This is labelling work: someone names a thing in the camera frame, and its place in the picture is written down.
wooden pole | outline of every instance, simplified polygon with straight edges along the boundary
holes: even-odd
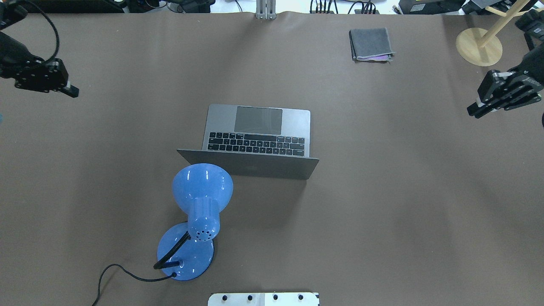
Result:
[[[516,16],[521,9],[529,3],[529,0],[518,0],[512,5],[512,7],[506,12],[506,16],[501,17],[495,24],[487,31],[487,33],[478,40],[478,48],[483,48],[487,43],[495,36],[499,31],[506,26],[506,24]]]

metal bracket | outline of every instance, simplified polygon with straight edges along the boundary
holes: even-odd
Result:
[[[276,0],[257,0],[257,19],[276,19]]]
[[[208,306],[319,306],[316,292],[215,293]]]

desk lamp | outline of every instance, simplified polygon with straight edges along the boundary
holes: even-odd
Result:
[[[188,221],[174,225],[160,239],[153,266],[176,280],[191,280],[213,259],[213,239],[219,233],[219,213],[232,196],[232,179],[213,164],[193,164],[174,177],[172,192]]]

gray cloth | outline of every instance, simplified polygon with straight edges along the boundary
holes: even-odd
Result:
[[[352,29],[349,31],[351,56],[356,60],[390,61],[391,49],[386,28]]]

silver laptop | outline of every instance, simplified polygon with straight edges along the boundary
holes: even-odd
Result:
[[[191,164],[212,163],[233,175],[308,179],[310,112],[303,109],[212,104],[202,150],[178,152]]]

